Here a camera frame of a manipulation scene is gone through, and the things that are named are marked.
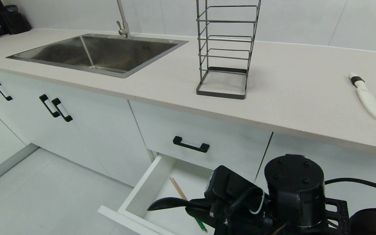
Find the black motor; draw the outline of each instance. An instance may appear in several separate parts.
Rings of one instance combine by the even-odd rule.
[[[324,174],[318,164],[301,155],[287,154],[266,165],[265,178],[279,220],[303,232],[324,226]]]

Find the metal rack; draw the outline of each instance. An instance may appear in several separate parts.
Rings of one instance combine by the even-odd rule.
[[[206,96],[213,96],[213,97],[221,97],[221,98],[230,98],[230,99],[239,99],[244,100],[246,98],[246,86],[247,86],[247,78],[249,75],[249,67],[250,61],[252,58],[252,51],[253,45],[255,41],[255,34],[257,28],[257,22],[259,17],[259,10],[260,10],[261,0],[258,0],[258,5],[233,5],[233,6],[208,6],[208,0],[205,0],[205,9],[203,12],[200,12],[200,3],[197,0],[197,29],[198,29],[198,56],[200,62],[200,83],[197,86],[196,92],[197,95],[206,95]],[[225,9],[230,10],[232,8],[256,8],[256,16],[254,19],[250,20],[224,20],[224,19],[209,19],[209,11],[212,9],[219,10]],[[209,34],[209,26],[212,27],[215,23],[224,23],[224,24],[232,24],[232,23],[241,23],[241,24],[253,24],[253,31],[251,35],[213,35]],[[225,42],[225,46],[227,43],[249,43],[250,46],[248,49],[242,48],[239,49],[238,47],[231,48],[229,46],[227,49],[211,47],[209,45],[210,42]],[[224,55],[219,55],[218,52],[224,52]],[[241,53],[245,54],[246,56],[228,56],[227,53]],[[247,61],[246,68],[231,68],[226,66],[210,66],[210,61],[214,60],[215,58],[224,58],[228,60],[233,60],[232,62],[227,61],[223,64],[238,64],[235,61]],[[244,79],[244,94],[230,94],[230,93],[221,93],[221,92],[211,92],[211,91],[204,91],[200,90],[201,86],[205,82],[207,75],[211,72],[216,73],[230,73],[241,75]]]

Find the sink basin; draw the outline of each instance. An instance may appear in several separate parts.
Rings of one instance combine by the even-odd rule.
[[[126,78],[187,43],[104,34],[85,34],[7,58]]]

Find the tiled floor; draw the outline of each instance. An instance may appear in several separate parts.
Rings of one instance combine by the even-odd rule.
[[[38,149],[0,177],[0,235],[135,235],[97,213],[132,188]]]

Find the white wall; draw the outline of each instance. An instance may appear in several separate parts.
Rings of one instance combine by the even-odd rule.
[[[115,21],[121,20],[116,0],[3,1],[19,6],[34,28],[117,31]],[[195,0],[121,1],[132,32],[197,34]],[[257,40],[376,51],[376,0],[262,0]]]

